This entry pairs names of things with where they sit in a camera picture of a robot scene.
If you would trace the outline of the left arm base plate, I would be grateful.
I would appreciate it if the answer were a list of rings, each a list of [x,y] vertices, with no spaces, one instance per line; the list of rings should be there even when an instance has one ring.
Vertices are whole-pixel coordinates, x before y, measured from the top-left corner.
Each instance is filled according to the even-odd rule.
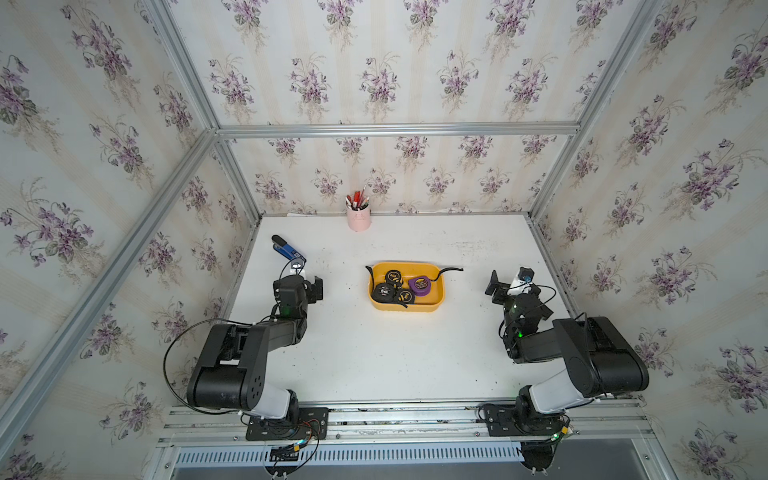
[[[247,424],[247,441],[324,440],[327,436],[330,410],[322,407],[300,407],[294,419],[251,417]]]

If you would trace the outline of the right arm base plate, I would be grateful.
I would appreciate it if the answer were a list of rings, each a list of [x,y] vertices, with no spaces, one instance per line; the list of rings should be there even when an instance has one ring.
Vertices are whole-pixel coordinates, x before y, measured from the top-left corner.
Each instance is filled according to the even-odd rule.
[[[485,403],[478,407],[479,420],[491,437],[552,437],[564,435],[570,418],[563,414],[540,414],[528,407]]]

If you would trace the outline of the purple tape measure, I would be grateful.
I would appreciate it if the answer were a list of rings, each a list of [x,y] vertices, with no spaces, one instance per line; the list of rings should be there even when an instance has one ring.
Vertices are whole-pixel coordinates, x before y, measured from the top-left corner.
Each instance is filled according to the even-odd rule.
[[[408,287],[417,297],[425,297],[432,290],[433,281],[427,276],[418,276],[408,280]]]

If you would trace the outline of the black yellow tape measure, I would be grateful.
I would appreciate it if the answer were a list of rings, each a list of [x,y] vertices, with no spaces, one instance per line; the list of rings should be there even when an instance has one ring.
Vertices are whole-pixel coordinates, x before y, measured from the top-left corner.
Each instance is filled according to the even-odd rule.
[[[371,299],[377,303],[393,303],[395,296],[396,288],[386,282],[376,284],[371,290]]]
[[[415,302],[415,295],[409,289],[401,289],[397,292],[395,300],[398,304],[410,305]]]
[[[385,281],[391,285],[401,286],[403,277],[399,270],[389,270],[385,273]]]

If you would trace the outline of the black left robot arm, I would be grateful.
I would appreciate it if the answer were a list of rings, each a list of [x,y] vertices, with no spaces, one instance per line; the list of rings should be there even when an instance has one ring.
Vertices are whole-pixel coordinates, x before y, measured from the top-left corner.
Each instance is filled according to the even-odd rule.
[[[211,328],[187,386],[190,406],[298,422],[297,394],[266,379],[268,355],[301,342],[308,328],[308,307],[323,299],[323,280],[289,275],[273,283],[273,293],[276,304],[265,319],[253,325],[227,322]]]

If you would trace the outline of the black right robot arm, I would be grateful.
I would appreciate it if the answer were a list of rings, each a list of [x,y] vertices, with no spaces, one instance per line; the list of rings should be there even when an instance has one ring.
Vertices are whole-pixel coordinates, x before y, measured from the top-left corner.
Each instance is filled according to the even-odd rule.
[[[649,386],[645,362],[606,317],[555,319],[541,330],[553,311],[540,298],[546,287],[533,282],[522,267],[515,280],[503,282],[492,272],[485,294],[503,307],[498,329],[507,356],[516,364],[561,359],[564,369],[535,385],[522,387],[515,400],[515,421],[533,428],[602,395],[641,392]]]

